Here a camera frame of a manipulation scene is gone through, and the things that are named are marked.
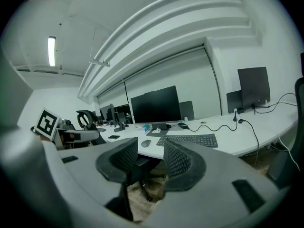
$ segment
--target ceiling light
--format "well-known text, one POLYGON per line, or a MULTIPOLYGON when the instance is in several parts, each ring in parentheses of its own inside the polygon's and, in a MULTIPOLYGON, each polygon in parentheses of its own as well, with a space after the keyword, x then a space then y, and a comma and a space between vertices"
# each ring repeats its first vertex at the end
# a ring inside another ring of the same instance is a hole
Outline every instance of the ceiling light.
POLYGON ((48 60, 51 67, 55 66, 55 41, 56 37, 50 36, 47 40, 48 60))

